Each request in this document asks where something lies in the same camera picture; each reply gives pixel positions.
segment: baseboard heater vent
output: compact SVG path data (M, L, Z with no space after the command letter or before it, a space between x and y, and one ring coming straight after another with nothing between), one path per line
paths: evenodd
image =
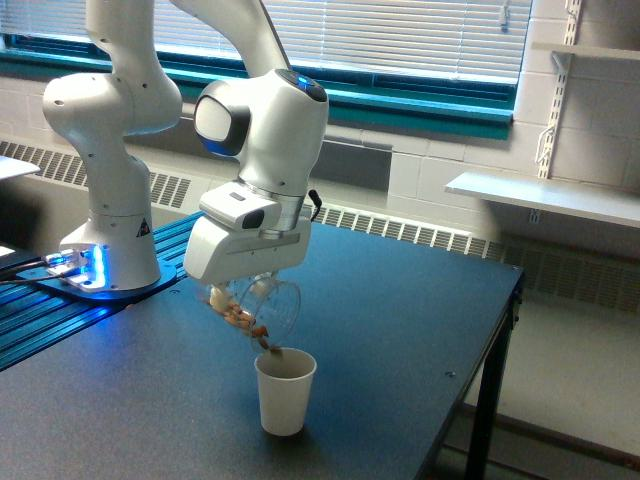
M40 172L35 175L42 179L87 187L87 173L78 156L12 142L0 142L0 155L33 163L40 167ZM179 210L191 180L160 172L151 171L150 174L151 202Z
M0 155L40 167L41 179L85 188L87 175L80 157L34 146L2 141ZM179 210L191 180L151 172L151 201ZM305 205L310 215L311 206ZM640 311L640 267L625 260L563 249L540 242L496 242L461 230L391 217L374 212L325 204L319 222L369 235L394 238L430 248L524 267L526 287L625 312Z
M311 206L305 205L304 213L310 212ZM521 266L528 289L624 312L640 310L640 268L626 260L600 258L540 242L517 239L495 242L455 229L338 205L325 204L317 221Z

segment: gray floor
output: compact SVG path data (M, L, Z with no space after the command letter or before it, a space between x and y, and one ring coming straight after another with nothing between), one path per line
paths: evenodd
M456 418L428 478L462 478L471 422L467 415ZM639 472L500 428L490 457L487 480L640 480Z
M534 292L520 318L500 413L640 457L640 317Z

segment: black metal table leg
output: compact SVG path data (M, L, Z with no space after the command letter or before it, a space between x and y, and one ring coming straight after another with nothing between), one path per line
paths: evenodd
M484 362L465 480L482 480L484 478L489 447L491 446L493 422L498 410L502 377L509 350L509 340L511 339L511 330L515 320L514 308L516 301L516 298L512 300L498 337Z

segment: white paper cup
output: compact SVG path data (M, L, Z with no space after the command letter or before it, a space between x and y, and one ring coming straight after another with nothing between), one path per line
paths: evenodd
M272 435L286 437L302 430L316 360L295 348L265 352L256 358L260 423Z

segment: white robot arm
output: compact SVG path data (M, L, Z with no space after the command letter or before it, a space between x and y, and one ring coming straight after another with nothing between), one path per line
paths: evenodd
M160 270L151 233L149 171L130 156L123 136L165 130L180 118L182 98L160 66L153 42L154 0L87 0L86 28L113 61L111 74L52 81L44 94L51 127L77 150L87 173L87 223L62 240L83 252L52 269L87 292L135 290Z
M206 193L185 269L213 285L297 265L309 220L300 217L327 124L328 99L290 70L260 0L171 0L225 35L252 78L218 81L200 96L195 128L207 148L240 162L238 178Z

